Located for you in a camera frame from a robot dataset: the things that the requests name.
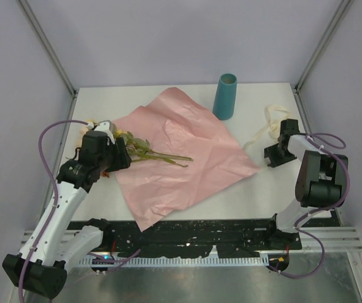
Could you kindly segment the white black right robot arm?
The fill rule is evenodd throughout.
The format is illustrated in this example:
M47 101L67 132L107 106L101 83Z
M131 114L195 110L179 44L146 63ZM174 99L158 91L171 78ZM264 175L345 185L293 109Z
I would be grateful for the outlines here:
M284 249L296 242L298 232L314 215L340 207L348 194L348 158L326 150L315 142L321 134L304 134L298 121L281 121L277 143L264 149L268 166L279 167L293 160L301 166L295 185L295 198L269 221L264 242L272 249Z

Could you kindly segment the cream printed ribbon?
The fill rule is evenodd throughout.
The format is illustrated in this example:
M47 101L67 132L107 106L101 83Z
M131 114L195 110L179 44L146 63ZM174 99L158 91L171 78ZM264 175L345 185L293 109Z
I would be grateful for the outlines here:
M272 114L275 112L281 113L281 116L279 118L273 118ZM290 118L291 112L281 105L267 105L264 108L264 116L266 124L255 133L251 140L243 145L244 151L247 151L248 148L255 144L265 133L268 134L273 142L276 142L280 134L281 122Z

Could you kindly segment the artificial flower bunch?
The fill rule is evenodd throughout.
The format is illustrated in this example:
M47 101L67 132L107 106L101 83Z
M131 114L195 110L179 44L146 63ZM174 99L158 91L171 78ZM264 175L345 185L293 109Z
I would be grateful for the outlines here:
M133 162L160 160L180 167L187 167L188 165L180 164L178 163L178 161L193 161L193 159L190 157L159 153L157 151L154 151L153 149L151 149L148 140L135 138L131 132L117 129L116 125L113 124L111 121L109 121L109 123L111 124L110 130L113 133L115 142L117 143L119 138L122 138L124 140L126 151Z

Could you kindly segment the purple wrapping paper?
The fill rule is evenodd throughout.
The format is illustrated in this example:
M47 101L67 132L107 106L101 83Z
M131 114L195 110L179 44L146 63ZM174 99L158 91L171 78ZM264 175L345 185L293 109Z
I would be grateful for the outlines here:
M116 172L141 231L260 170L226 126L178 88L164 90L114 124L147 140L157 152L192 158L177 165L159 160L133 162Z

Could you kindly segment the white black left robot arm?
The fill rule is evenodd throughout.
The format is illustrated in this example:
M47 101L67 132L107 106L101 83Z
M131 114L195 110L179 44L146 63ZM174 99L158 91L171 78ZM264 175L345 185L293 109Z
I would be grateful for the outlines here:
M82 257L94 249L112 247L112 225L105 219L90 219L65 245L61 239L101 173L127 169L130 163L122 137L111 139L104 131L88 131L83 136L78 158L61 166L52 199L33 234L18 254L7 254L3 260L2 267L14 286L54 299Z

